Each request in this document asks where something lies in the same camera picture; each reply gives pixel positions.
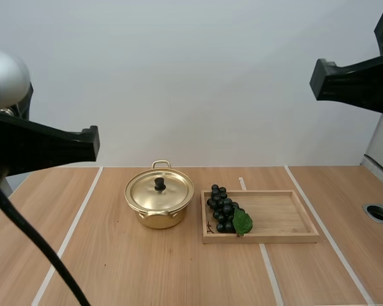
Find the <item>white tape line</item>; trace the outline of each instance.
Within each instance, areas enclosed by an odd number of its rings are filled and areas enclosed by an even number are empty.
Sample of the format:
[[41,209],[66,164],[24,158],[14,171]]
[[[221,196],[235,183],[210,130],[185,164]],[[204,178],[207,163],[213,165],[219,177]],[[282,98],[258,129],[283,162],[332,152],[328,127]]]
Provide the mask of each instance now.
[[287,173],[288,173],[289,177],[291,178],[292,182],[294,183],[295,187],[298,189],[299,193],[303,197],[306,205],[308,206],[309,210],[311,211],[311,213],[313,214],[314,218],[318,222],[320,228],[324,232],[327,240],[332,245],[332,248],[334,249],[336,255],[338,255],[338,257],[339,257],[340,261],[342,262],[343,266],[345,267],[347,273],[349,273],[349,275],[352,278],[352,280],[354,281],[356,287],[358,288],[360,293],[363,295],[363,298],[366,300],[366,303],[369,304],[369,305],[375,305],[373,300],[372,300],[372,298],[370,297],[370,295],[368,294],[366,289],[363,287],[361,281],[359,280],[359,278],[357,277],[357,275],[353,271],[352,267],[347,262],[347,260],[346,260],[345,256],[343,255],[342,251],[339,249],[338,245],[333,240],[333,237],[331,236],[331,234],[327,230],[325,224],[322,222],[322,219],[318,216],[317,211],[314,209],[314,207],[312,206],[311,202],[309,201],[309,199],[306,197],[304,191],[302,190],[301,186],[298,184],[298,182],[296,181],[295,177],[293,176],[293,174],[289,170],[288,166],[284,166],[284,168],[287,171]]
[[[96,183],[98,183],[98,180],[101,176],[102,170],[103,170],[103,167],[100,167],[100,169],[98,170],[98,173],[96,174],[96,176],[94,178],[94,181],[93,181],[91,187],[88,190],[86,197],[84,198],[84,201],[81,204],[81,207],[79,208],[79,210],[77,212],[77,215],[74,218],[74,221],[72,221],[70,229],[68,230],[68,232],[64,238],[63,244],[61,244],[61,246],[57,252],[57,255],[59,258],[61,258],[63,256],[64,251],[68,245],[68,242],[70,242],[70,239],[72,237],[72,234],[73,234],[75,228],[77,227],[79,219],[81,218],[82,213],[84,212],[84,209],[87,206],[87,203],[88,203],[88,201],[92,195],[92,192],[95,189]],[[56,269],[54,268],[54,266],[51,265],[49,271],[47,272],[47,275],[44,278],[43,283],[41,284],[41,287],[39,288],[39,290],[36,294],[36,297],[34,298],[33,302],[31,303],[31,305],[38,305],[38,303],[40,302],[41,297],[43,296],[47,286],[49,285],[51,278],[52,278],[52,275],[54,274],[55,271],[56,271]]]
[[[239,177],[238,179],[240,180],[241,189],[247,190],[247,188],[245,187],[244,179],[242,177]],[[261,250],[261,254],[262,254],[262,259],[264,260],[264,264],[265,264],[266,269],[267,269],[267,273],[268,273],[269,281],[271,283],[271,287],[273,288],[276,304],[277,304],[277,306],[283,306],[283,300],[282,300],[280,287],[278,286],[278,282],[276,281],[274,269],[273,269],[273,266],[269,260],[266,245],[260,244],[260,250]]]

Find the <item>grape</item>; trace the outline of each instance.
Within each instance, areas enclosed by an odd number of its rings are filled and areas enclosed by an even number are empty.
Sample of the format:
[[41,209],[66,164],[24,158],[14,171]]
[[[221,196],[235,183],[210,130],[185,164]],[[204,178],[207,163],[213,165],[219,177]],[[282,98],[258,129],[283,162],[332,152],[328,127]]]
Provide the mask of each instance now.
[[224,207],[224,200],[220,199],[220,201],[217,202],[217,207],[223,208]]
[[222,223],[217,224],[217,228],[216,229],[217,229],[217,232],[223,233],[224,230],[225,230],[224,224],[222,224]]
[[227,218],[223,214],[220,214],[218,215],[217,220],[219,223],[224,223],[227,220]]
[[213,210],[216,210],[217,209],[217,202],[211,201],[210,208],[213,209]]
[[232,225],[231,222],[226,222],[224,228],[226,233],[232,233],[234,231],[234,225]]
[[214,196],[218,196],[220,194],[218,189],[213,189],[211,191],[211,197],[214,198]]
[[213,218],[215,218],[215,219],[218,219],[218,216],[220,215],[220,211],[219,210],[215,210],[214,212],[213,212]]
[[234,209],[230,205],[224,205],[223,212],[226,215],[233,213]]
[[224,205],[231,205],[232,200],[230,198],[224,199]]

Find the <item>wood grain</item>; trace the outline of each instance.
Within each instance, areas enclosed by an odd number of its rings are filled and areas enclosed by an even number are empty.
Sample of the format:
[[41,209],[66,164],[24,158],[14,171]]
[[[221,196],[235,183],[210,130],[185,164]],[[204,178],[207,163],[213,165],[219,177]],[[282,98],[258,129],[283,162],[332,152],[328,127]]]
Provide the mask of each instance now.
[[383,204],[383,183],[363,166],[290,167],[375,303],[383,303],[383,224],[363,204]]
[[[248,190],[296,190],[283,167],[244,168],[238,175],[244,178]],[[320,234],[319,243],[266,245],[284,303],[366,304],[308,207],[305,209]]]
[[[204,245],[200,191],[240,187],[233,168],[183,168],[195,184],[185,219],[169,229],[138,223],[124,189],[143,169],[106,168],[63,261],[93,305],[275,305],[258,245]],[[41,299],[75,305],[55,274]]]
[[239,203],[253,220],[252,230],[244,236],[219,233],[218,221],[206,204],[211,191],[201,192],[203,243],[205,244],[264,244],[315,243],[319,234],[293,190],[227,191],[228,197]]
[[[58,250],[97,171],[97,168],[37,171],[10,199]],[[49,268],[44,255],[0,211],[0,305],[29,305]]]

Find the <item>pot lid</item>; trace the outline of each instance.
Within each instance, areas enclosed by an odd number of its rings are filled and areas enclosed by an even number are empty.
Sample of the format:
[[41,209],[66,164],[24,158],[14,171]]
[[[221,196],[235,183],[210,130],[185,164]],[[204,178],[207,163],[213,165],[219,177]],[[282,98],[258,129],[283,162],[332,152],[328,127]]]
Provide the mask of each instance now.
[[[168,168],[156,168],[158,163],[166,163]],[[164,160],[155,161],[150,170],[133,177],[125,190],[129,206],[143,213],[178,211],[190,202],[193,194],[190,178]]]

